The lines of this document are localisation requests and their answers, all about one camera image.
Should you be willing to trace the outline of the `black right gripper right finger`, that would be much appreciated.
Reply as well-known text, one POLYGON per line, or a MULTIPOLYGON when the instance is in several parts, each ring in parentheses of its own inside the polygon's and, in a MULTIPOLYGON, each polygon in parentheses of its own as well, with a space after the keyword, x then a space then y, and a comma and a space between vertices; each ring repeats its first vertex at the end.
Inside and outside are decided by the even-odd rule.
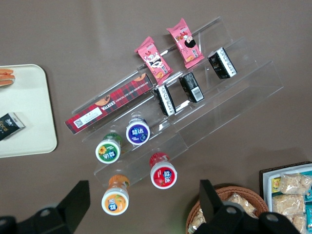
POLYGON ((239 204, 223 202, 209 180, 199 183, 199 201, 206 222, 196 234, 257 234, 258 220, 250 217, 239 204))

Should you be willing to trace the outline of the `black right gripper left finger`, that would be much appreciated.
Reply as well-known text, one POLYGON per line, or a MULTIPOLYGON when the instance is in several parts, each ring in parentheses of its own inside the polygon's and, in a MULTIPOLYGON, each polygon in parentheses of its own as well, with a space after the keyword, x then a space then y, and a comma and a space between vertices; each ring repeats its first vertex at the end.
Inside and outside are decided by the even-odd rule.
POLYGON ((88 180, 81 180, 55 207, 44 208, 26 220, 29 234, 72 234, 90 207, 88 180))

